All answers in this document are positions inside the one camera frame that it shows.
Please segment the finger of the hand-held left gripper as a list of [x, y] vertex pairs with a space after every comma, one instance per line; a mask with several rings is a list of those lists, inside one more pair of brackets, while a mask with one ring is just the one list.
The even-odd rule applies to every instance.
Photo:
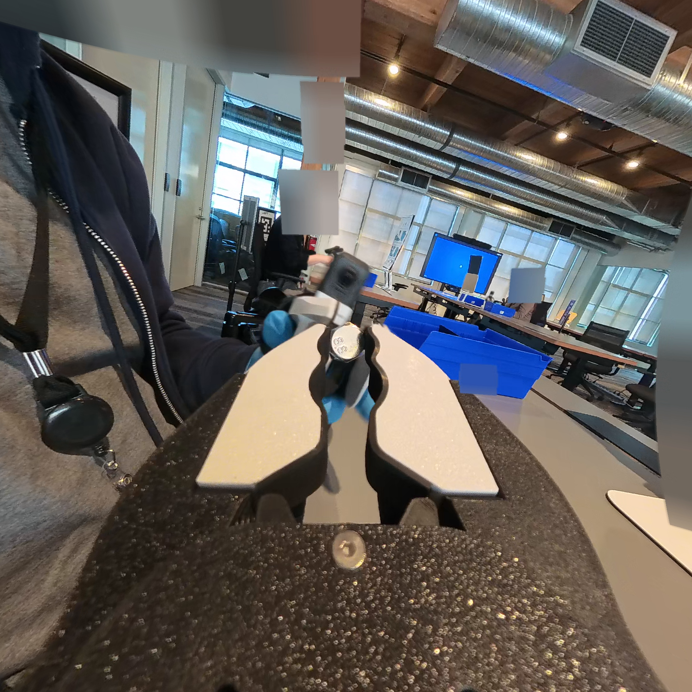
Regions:
[[339, 326], [340, 303], [335, 298], [323, 295], [295, 296], [290, 302], [288, 315], [292, 318], [307, 318], [319, 324]]
[[346, 380], [346, 406], [355, 408], [368, 393], [370, 366], [367, 361], [354, 361]]

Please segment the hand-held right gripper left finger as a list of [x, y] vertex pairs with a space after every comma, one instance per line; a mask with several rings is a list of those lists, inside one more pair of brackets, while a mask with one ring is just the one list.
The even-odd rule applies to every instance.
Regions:
[[248, 370], [196, 477], [202, 489], [315, 491], [327, 470], [329, 334], [312, 324]]

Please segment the steel hex bolt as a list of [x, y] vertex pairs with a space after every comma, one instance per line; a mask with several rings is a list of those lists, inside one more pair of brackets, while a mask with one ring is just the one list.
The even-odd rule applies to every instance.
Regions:
[[332, 328], [329, 335], [330, 357], [339, 362], [351, 362], [363, 350], [363, 336], [359, 325], [345, 323]]

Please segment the person's left forearm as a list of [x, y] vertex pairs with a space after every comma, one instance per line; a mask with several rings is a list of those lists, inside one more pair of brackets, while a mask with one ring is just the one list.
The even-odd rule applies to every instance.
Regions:
[[262, 356], [255, 345], [193, 329], [172, 309], [159, 316], [159, 327], [172, 378], [189, 413]]

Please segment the black office chair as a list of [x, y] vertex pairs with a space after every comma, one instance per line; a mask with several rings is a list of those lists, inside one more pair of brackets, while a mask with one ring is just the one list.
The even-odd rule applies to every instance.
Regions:
[[242, 309], [235, 309], [230, 296], [221, 325], [222, 338], [231, 338], [245, 345], [264, 345], [262, 328], [266, 317], [275, 310], [287, 310], [296, 296], [304, 293], [303, 282], [290, 289], [287, 279], [269, 281], [263, 290], [250, 290]]
[[623, 410], [615, 414], [616, 418], [640, 428], [650, 437], [655, 437], [656, 431], [655, 387], [655, 376], [647, 385], [627, 385], [626, 391], [630, 393], [630, 398]]
[[[584, 333], [578, 337], [578, 340], [608, 353], [621, 356], [627, 334], [625, 330], [592, 321]], [[567, 385], [562, 383], [562, 386], [570, 391], [574, 391], [576, 386], [582, 386], [587, 392], [587, 400], [593, 402], [595, 399], [603, 400], [603, 395], [593, 390], [592, 383], [587, 376], [593, 375], [597, 379], [613, 376], [618, 374], [620, 368], [620, 364], [611, 359], [584, 354], [581, 351], [564, 350], [557, 374], [566, 372], [568, 383]]]

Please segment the black tripod stand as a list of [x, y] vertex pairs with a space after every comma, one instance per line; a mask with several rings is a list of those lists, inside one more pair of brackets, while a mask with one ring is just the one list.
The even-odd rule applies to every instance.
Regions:
[[243, 312], [247, 313], [257, 297], [263, 274], [265, 226], [257, 220], [258, 212], [259, 199], [245, 196], [241, 208], [241, 221], [237, 227], [236, 251], [229, 282], [229, 309], [232, 309], [235, 303], [238, 283], [246, 284]]

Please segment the blue screen monitor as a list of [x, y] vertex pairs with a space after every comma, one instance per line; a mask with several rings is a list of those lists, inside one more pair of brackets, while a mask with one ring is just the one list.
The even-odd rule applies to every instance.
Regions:
[[467, 293], [486, 295], [503, 255], [461, 235], [433, 235], [420, 276]]

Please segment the large blue plastic bin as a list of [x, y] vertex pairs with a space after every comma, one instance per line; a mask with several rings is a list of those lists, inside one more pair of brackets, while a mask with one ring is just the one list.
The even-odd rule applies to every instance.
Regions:
[[548, 355], [491, 329], [393, 307], [383, 324], [434, 362], [463, 393], [523, 399]]

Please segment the pale door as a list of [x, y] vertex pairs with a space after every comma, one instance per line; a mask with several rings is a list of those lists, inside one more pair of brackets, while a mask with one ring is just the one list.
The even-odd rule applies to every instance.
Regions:
[[225, 86], [198, 66], [174, 64], [159, 224], [171, 290], [201, 285]]

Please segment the long wooden desk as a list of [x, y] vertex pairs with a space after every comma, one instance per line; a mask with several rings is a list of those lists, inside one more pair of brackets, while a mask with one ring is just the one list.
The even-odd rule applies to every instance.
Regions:
[[625, 367], [642, 372], [643, 385], [651, 385], [655, 379], [656, 358], [625, 348], [624, 337], [616, 335], [611, 327], [590, 324], [585, 333], [573, 336], [562, 332], [555, 324], [541, 327], [510, 317], [508, 312], [499, 314], [439, 290], [415, 287], [414, 292], [421, 297], [420, 310], [426, 309], [429, 303], [435, 303], [453, 316], [480, 318], [480, 329], [492, 330], [549, 356], [559, 350], [563, 357], [572, 354], [573, 359], [567, 359], [558, 367], [558, 374], [563, 376], [561, 385], [571, 392], [582, 386], [591, 396], [600, 396], [590, 389], [586, 376], [611, 376]]

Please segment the black badge reel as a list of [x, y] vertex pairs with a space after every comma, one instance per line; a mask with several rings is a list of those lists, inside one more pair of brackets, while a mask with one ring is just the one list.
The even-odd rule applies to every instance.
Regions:
[[89, 456], [116, 490], [132, 483], [116, 459], [108, 435], [114, 413], [104, 399], [89, 394], [70, 378], [53, 373], [45, 350], [27, 351], [41, 440], [58, 454]]

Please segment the white stand base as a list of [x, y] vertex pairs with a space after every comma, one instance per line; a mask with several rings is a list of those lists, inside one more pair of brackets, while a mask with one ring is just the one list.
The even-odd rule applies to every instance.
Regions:
[[665, 500], [610, 489], [606, 498], [640, 532], [691, 575], [691, 530], [670, 524]]

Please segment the navy zip jacket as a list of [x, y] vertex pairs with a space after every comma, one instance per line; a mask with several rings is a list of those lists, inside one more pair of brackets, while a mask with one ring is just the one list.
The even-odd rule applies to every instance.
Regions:
[[87, 90], [41, 45], [39, 35], [1, 24], [1, 79], [32, 163], [47, 157], [48, 193], [68, 213], [125, 388], [150, 432], [158, 430], [134, 382], [133, 367], [106, 296], [96, 254], [105, 256], [141, 331], [141, 377], [173, 426], [188, 416], [165, 346], [172, 307], [147, 179], [126, 137]]

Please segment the black framed board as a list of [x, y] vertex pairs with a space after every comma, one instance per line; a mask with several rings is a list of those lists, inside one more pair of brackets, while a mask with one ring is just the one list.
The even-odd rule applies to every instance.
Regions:
[[120, 133], [129, 140], [132, 119], [132, 89], [45, 39], [41, 40], [41, 46], [74, 81], [97, 101], [116, 124]]

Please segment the grey vent grille box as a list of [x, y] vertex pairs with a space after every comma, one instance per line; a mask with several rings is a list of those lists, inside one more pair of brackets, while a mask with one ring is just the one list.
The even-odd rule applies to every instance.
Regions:
[[622, 1], [581, 1], [544, 73], [602, 99], [656, 82], [678, 31]]

